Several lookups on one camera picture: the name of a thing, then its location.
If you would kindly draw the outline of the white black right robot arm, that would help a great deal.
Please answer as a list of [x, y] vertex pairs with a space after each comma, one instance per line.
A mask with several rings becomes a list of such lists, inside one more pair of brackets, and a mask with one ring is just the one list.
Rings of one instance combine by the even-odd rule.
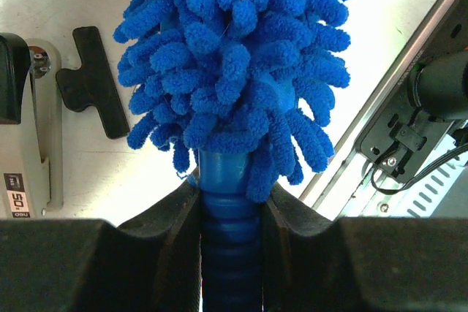
[[409, 100], [430, 116], [446, 121], [467, 119], [467, 52], [440, 56], [409, 76]]

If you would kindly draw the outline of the blue fluffy duster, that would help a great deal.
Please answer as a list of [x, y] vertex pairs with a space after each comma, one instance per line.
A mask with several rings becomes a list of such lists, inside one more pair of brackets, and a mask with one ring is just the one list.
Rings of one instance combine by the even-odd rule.
[[131, 0], [114, 39], [140, 116], [127, 138], [173, 151], [201, 193], [204, 311], [262, 311], [260, 207], [281, 177], [326, 170], [348, 0]]

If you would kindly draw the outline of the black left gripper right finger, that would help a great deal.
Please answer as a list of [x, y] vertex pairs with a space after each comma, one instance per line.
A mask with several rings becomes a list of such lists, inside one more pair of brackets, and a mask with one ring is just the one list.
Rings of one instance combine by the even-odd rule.
[[467, 221], [330, 221], [274, 186], [262, 209], [267, 311], [465, 311]]

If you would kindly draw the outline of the black plastic clip piece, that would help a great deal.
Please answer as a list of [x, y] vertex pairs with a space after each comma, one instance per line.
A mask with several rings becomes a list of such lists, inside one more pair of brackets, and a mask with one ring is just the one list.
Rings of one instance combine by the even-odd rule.
[[129, 134], [130, 127], [118, 95], [102, 38], [96, 26], [72, 31], [80, 56], [78, 69], [62, 68], [56, 82], [65, 107], [81, 113], [95, 107], [107, 138], [114, 140]]

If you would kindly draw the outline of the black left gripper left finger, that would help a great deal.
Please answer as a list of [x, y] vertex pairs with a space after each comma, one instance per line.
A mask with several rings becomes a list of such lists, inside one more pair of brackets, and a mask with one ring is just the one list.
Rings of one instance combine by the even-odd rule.
[[3, 220], [3, 311], [197, 311], [200, 193], [189, 183], [113, 226]]

